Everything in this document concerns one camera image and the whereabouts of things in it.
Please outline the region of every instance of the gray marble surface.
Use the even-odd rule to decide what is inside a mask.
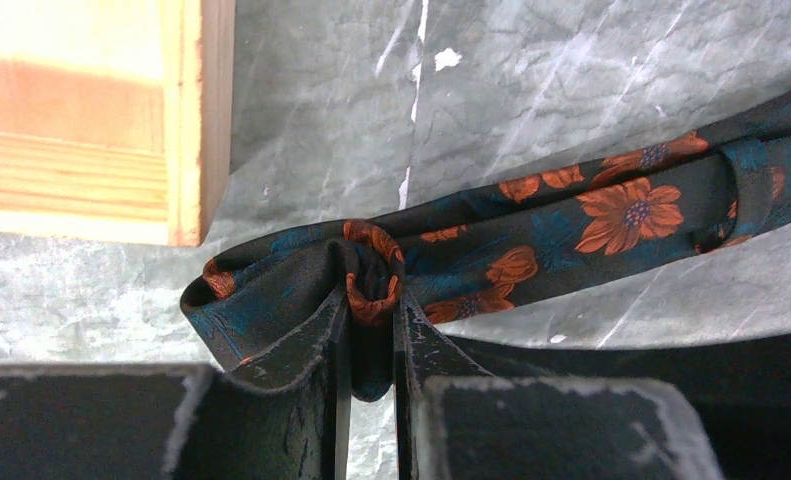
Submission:
[[[200,361],[222,249],[667,140],[791,88],[791,0],[237,0],[233,175],[205,245],[0,235],[0,361]],[[444,331],[609,348],[791,331],[791,225]],[[350,478],[395,478],[393,398]]]

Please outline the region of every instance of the wooden board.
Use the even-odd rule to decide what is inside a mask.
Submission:
[[[0,231],[200,244],[226,187],[234,0],[0,0]]]

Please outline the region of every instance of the flower center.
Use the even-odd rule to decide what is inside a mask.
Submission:
[[[469,295],[463,299],[460,305],[457,306],[457,314],[455,320],[462,320],[464,318],[474,317],[480,313],[478,306],[477,296]]]
[[[629,227],[636,227],[643,220],[648,218],[651,213],[651,205],[643,200],[637,200],[625,209],[625,217],[622,219],[625,225]]]
[[[656,167],[660,162],[666,159],[667,153],[669,153],[669,148],[662,143],[643,149],[642,160],[639,161],[640,168],[647,170]]]

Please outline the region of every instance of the folded cloth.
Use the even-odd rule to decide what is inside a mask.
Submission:
[[[354,394],[391,382],[409,289],[434,324],[715,252],[791,223],[791,91],[672,141],[448,195],[370,220],[251,240],[210,260],[181,308],[227,370],[344,285]]]

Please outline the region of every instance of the gray floor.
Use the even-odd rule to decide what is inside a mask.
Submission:
[[[209,360],[177,301],[224,248],[667,140],[791,88],[791,0],[237,1],[234,173],[206,244],[0,235],[0,361]],[[552,348],[791,331],[791,225],[445,331]],[[351,478],[394,478],[391,392],[355,404],[351,439]]]

